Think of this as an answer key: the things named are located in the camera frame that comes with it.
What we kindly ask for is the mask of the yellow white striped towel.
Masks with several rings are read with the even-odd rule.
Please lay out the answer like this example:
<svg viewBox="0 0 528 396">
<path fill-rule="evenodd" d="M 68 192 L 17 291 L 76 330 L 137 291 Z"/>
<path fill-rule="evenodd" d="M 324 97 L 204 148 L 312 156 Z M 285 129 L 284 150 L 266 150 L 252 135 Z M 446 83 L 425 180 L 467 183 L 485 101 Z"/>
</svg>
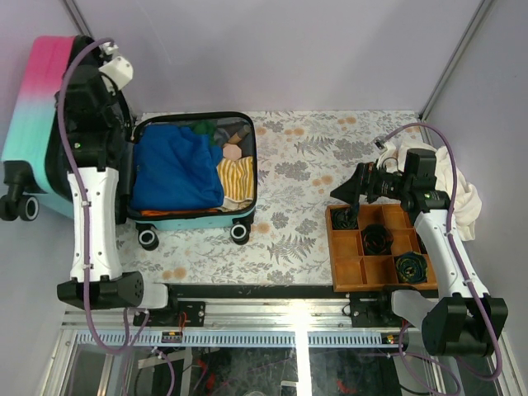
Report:
<svg viewBox="0 0 528 396">
<path fill-rule="evenodd" d="M 224 158 L 217 172 L 224 188 L 224 202 L 220 209 L 224 212 L 248 207 L 255 197 L 253 157 L 238 160 Z"/>
</svg>

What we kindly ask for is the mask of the small bottle grey cap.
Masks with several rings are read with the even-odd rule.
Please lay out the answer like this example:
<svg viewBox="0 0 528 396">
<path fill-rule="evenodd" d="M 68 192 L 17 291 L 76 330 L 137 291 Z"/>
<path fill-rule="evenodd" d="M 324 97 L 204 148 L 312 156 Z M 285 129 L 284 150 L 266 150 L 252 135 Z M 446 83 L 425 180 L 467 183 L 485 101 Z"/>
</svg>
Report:
<svg viewBox="0 0 528 396">
<path fill-rule="evenodd" d="M 238 132 L 236 132 L 234 135 L 231 136 L 231 138 L 228 140 L 229 144 L 236 144 L 238 145 L 240 142 L 242 142 L 246 136 L 248 136 L 252 132 L 252 129 L 249 125 L 245 125 L 243 128 L 241 128 Z"/>
</svg>

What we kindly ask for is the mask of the round peach compact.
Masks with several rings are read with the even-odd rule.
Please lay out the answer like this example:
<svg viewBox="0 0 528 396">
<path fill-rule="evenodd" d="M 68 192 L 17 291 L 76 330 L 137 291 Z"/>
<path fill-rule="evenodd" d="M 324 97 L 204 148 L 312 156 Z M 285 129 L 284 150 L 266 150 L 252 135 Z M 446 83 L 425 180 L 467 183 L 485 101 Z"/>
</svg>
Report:
<svg viewBox="0 0 528 396">
<path fill-rule="evenodd" d="M 242 150 L 237 144 L 225 144 L 223 156 L 230 161 L 238 161 L 242 156 Z"/>
</svg>

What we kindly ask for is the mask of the dark green garment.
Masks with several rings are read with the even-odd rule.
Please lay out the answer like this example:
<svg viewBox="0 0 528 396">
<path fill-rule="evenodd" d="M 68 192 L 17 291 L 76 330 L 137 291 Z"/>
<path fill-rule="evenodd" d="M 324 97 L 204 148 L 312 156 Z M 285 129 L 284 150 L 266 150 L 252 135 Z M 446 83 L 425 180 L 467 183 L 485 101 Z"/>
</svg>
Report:
<svg viewBox="0 0 528 396">
<path fill-rule="evenodd" d="M 210 120 L 198 120 L 191 124 L 191 130 L 194 134 L 206 136 L 211 146 L 215 146 L 216 125 Z"/>
</svg>

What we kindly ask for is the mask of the pink teal suitcase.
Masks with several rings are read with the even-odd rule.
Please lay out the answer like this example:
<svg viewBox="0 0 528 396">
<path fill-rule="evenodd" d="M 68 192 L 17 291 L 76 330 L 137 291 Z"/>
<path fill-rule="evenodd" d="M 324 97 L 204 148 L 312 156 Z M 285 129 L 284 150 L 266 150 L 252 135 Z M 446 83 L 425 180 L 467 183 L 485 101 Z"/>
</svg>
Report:
<svg viewBox="0 0 528 396">
<path fill-rule="evenodd" d="M 73 217 L 68 161 L 57 121 L 58 93 L 69 66 L 103 65 L 100 46 L 106 42 L 114 43 L 85 35 L 34 41 L 2 151 L 8 189 L 1 199 L 3 220 L 32 221 L 41 206 Z M 144 120 L 134 119 L 122 90 L 130 123 L 139 125 Z"/>
</svg>

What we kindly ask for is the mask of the blue garment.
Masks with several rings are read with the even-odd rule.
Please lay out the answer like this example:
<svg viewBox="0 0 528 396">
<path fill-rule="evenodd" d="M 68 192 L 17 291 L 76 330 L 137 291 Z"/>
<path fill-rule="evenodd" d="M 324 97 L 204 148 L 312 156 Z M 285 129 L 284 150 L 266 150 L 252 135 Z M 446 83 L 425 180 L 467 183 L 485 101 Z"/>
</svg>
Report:
<svg viewBox="0 0 528 396">
<path fill-rule="evenodd" d="M 148 125 L 134 147 L 133 210 L 207 210 L 224 201 L 222 149 L 188 126 Z"/>
</svg>

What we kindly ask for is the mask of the orange garment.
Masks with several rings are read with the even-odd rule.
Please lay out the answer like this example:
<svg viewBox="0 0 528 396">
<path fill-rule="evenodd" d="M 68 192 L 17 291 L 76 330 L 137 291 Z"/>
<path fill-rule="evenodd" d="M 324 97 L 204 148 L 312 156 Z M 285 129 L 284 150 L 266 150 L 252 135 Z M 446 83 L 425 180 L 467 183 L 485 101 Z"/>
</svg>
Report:
<svg viewBox="0 0 528 396">
<path fill-rule="evenodd" d="M 221 210 L 213 208 L 213 209 L 206 209 L 206 210 L 141 210 L 139 213 L 143 217 L 163 217 L 163 216 L 216 214 L 220 212 Z"/>
</svg>

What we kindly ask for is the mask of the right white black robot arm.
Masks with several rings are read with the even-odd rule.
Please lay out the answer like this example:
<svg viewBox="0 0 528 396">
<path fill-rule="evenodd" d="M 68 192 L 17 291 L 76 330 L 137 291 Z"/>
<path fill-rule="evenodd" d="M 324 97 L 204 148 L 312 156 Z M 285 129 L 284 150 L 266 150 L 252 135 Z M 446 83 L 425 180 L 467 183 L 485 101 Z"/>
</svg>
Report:
<svg viewBox="0 0 528 396">
<path fill-rule="evenodd" d="M 433 356 L 491 356 L 497 353 L 507 305 L 492 297 L 476 275 L 455 227 L 452 197 L 436 189 L 435 170 L 434 152 L 412 148 L 402 172 L 360 163 L 353 174 L 353 198 L 399 201 L 425 245 L 437 281 L 437 302 L 417 290 L 399 289 L 381 300 L 375 312 L 385 325 L 401 319 L 412 324 Z"/>
</svg>

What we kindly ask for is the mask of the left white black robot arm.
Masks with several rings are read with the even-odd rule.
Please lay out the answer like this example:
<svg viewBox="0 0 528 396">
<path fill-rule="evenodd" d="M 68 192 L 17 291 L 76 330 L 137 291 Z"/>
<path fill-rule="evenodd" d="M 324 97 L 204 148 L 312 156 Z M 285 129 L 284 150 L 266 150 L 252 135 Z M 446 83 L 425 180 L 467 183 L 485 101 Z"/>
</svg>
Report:
<svg viewBox="0 0 528 396">
<path fill-rule="evenodd" d="M 124 271 L 116 246 L 119 216 L 134 221 L 140 246 L 162 230 L 228 228 L 250 239 L 257 199 L 257 144 L 240 112 L 161 115 L 130 123 L 118 80 L 102 68 L 68 67 L 57 121 L 73 203 L 75 250 L 57 295 L 96 309 L 151 309 L 162 325 L 180 317 L 168 288 Z"/>
</svg>

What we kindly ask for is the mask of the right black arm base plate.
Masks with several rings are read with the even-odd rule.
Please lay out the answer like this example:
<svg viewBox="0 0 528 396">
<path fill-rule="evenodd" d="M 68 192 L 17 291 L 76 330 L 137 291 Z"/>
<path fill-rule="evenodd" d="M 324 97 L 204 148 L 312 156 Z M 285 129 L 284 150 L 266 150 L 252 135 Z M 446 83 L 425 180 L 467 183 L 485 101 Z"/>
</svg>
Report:
<svg viewBox="0 0 528 396">
<path fill-rule="evenodd" d="M 354 328 L 400 328 L 404 325 L 404 319 L 384 300 L 352 299 L 349 307 Z"/>
</svg>

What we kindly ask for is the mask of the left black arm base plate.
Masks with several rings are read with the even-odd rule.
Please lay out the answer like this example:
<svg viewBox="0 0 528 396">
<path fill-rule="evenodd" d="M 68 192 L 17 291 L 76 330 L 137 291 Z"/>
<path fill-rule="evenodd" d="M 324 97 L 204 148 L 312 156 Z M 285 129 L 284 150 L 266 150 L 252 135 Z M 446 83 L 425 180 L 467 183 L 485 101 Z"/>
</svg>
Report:
<svg viewBox="0 0 528 396">
<path fill-rule="evenodd" d="M 153 316 L 156 326 L 191 327 L 204 326 L 206 303 L 204 301 L 176 301 Z"/>
</svg>

